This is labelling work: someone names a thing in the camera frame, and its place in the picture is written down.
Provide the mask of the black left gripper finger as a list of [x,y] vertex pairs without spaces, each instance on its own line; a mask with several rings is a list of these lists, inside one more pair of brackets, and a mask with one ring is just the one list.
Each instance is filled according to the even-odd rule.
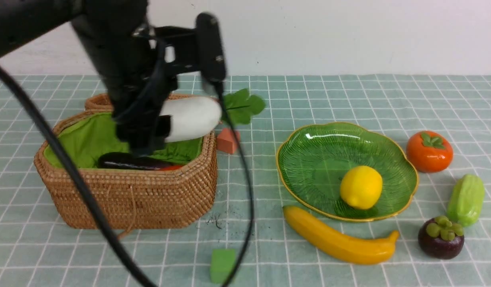
[[161,115],[157,119],[156,138],[168,138],[171,133],[171,115]]

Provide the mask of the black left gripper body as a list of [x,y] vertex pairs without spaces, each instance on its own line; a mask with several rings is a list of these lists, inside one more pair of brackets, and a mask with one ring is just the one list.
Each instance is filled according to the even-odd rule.
[[178,75],[198,71],[195,28],[139,26],[134,38],[153,40],[155,61],[143,85],[125,107],[113,114],[116,134],[127,142],[130,154],[148,156],[164,146],[156,138],[157,119],[170,93],[178,88]]

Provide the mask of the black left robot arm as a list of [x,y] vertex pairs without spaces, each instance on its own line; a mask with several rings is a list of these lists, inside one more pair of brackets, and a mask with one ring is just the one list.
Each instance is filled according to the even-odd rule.
[[[0,58],[69,23],[104,83],[114,107],[118,140],[132,154],[151,155],[167,142],[202,138],[213,125],[199,123],[201,100],[170,104],[179,74],[202,72],[195,27],[151,27],[147,0],[0,0]],[[14,94],[58,158],[68,152],[23,88],[0,66],[0,80]]]

